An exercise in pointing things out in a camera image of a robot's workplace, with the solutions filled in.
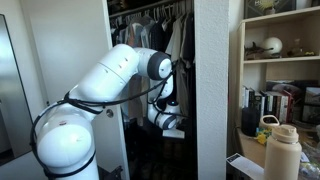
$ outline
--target bottle cap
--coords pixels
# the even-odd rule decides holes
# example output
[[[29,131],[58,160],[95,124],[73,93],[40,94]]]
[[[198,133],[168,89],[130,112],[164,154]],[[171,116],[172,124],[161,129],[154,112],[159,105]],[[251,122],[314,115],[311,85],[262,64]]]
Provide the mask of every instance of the bottle cap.
[[[291,125],[276,126],[272,129],[272,137],[280,142],[294,144],[299,141],[297,129]]]

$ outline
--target white door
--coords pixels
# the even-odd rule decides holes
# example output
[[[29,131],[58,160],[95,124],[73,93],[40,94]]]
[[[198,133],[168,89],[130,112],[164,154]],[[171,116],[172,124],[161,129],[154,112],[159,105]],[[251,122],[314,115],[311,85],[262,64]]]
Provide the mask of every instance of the white door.
[[[33,32],[48,98],[53,103],[62,99],[112,47],[107,4],[105,0],[21,3]],[[108,118],[103,112],[93,126],[98,165],[107,171],[121,165],[122,178],[129,179],[121,116]]]

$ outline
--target cabinet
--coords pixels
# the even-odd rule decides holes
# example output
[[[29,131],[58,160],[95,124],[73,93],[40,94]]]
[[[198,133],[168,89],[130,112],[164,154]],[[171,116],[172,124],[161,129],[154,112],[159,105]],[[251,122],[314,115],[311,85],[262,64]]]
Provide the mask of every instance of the cabinet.
[[[242,87],[265,90],[267,80],[320,80],[320,7],[243,20],[238,28],[238,61],[235,77],[236,125],[241,123]],[[259,46],[268,37],[283,44],[281,58],[247,60],[244,47]],[[300,45],[314,56],[288,57],[287,52],[299,38]]]

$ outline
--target beige water bottle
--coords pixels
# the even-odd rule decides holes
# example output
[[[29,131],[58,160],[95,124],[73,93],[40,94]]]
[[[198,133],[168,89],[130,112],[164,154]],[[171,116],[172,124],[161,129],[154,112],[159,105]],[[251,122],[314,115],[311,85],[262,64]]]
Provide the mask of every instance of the beige water bottle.
[[[267,140],[264,167],[265,180],[298,179],[302,147],[295,127],[281,125],[272,128]]]

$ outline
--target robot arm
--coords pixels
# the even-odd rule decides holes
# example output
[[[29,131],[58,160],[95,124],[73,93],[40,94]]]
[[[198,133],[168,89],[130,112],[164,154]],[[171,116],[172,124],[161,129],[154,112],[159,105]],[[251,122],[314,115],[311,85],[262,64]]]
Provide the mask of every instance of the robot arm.
[[[165,81],[162,88],[159,84],[153,88],[160,95],[148,94],[148,116],[162,129],[174,127],[175,116],[159,113],[155,105],[157,99],[172,92],[171,70],[171,61],[164,53],[127,45],[111,49],[63,100],[49,106],[36,119],[30,144],[46,175],[56,179],[98,179],[91,121],[103,106],[112,104],[136,73],[149,77],[151,85]],[[179,107],[172,103],[165,111],[178,113]],[[36,135],[35,126],[42,116],[46,122]]]

